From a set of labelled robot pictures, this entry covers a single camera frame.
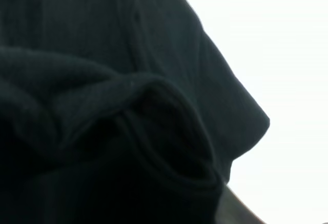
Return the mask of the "black short sleeve shirt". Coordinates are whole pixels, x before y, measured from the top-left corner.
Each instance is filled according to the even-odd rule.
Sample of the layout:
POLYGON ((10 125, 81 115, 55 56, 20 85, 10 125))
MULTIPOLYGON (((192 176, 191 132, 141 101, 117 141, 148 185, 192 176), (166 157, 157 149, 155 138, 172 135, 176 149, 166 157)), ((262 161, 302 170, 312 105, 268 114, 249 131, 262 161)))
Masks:
POLYGON ((186 0, 1 0, 1 223, 261 223, 269 125, 186 0))

